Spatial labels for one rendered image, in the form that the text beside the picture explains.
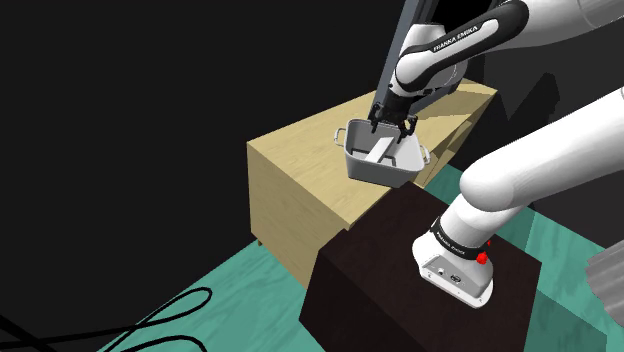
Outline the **dark robot stand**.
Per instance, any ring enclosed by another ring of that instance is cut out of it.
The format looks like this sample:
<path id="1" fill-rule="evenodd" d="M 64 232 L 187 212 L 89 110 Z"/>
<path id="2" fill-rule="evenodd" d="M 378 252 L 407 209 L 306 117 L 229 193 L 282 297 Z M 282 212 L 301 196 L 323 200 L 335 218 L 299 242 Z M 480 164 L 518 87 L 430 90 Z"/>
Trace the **dark robot stand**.
<path id="1" fill-rule="evenodd" d="M 446 207 L 406 184 L 319 250 L 300 321 L 325 352 L 525 352 L 540 261 L 494 236 L 492 297 L 462 303 L 424 280 L 412 255 Z"/>

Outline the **white flat block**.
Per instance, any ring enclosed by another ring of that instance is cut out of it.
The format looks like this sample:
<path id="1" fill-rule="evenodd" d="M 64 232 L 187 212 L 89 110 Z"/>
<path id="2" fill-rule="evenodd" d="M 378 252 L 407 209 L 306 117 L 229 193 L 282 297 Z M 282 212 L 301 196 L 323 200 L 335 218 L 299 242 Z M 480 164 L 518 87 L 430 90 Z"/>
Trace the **white flat block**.
<path id="1" fill-rule="evenodd" d="M 364 162 L 393 166 L 394 159 L 388 152 L 394 140 L 394 137 L 379 138 L 369 151 L 353 148 L 351 155 Z"/>

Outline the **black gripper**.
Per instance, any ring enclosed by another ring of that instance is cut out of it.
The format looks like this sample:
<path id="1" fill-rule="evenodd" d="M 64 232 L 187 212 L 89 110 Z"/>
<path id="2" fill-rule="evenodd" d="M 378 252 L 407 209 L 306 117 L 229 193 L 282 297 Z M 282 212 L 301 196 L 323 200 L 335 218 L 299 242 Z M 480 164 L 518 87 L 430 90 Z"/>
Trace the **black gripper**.
<path id="1" fill-rule="evenodd" d="M 397 142 L 400 143 L 415 132 L 418 117 L 410 113 L 413 97 L 387 95 L 383 102 L 375 102 L 368 114 L 371 132 L 375 133 L 379 122 L 397 124 L 400 130 Z"/>

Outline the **light wooden cabinet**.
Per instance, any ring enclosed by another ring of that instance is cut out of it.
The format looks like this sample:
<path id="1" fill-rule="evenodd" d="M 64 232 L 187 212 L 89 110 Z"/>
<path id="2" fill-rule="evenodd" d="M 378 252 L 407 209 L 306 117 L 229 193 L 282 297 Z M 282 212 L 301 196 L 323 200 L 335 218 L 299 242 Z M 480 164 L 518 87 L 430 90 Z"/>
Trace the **light wooden cabinet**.
<path id="1" fill-rule="evenodd" d="M 449 162 L 495 95 L 464 79 L 420 112 L 415 134 L 431 161 L 415 184 L 425 187 Z M 349 120 L 366 118 L 373 100 L 367 93 L 246 145 L 251 232 L 302 286 L 319 249 L 388 191 L 349 178 L 343 148 L 333 140 Z"/>

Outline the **grey ribbed object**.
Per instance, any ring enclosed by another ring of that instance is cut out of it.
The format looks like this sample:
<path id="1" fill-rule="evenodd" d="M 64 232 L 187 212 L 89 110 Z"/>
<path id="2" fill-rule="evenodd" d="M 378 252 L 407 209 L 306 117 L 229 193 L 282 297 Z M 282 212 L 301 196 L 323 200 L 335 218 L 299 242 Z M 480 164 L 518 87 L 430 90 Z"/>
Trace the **grey ribbed object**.
<path id="1" fill-rule="evenodd" d="M 605 312 L 624 328 L 624 239 L 587 260 L 586 281 Z"/>

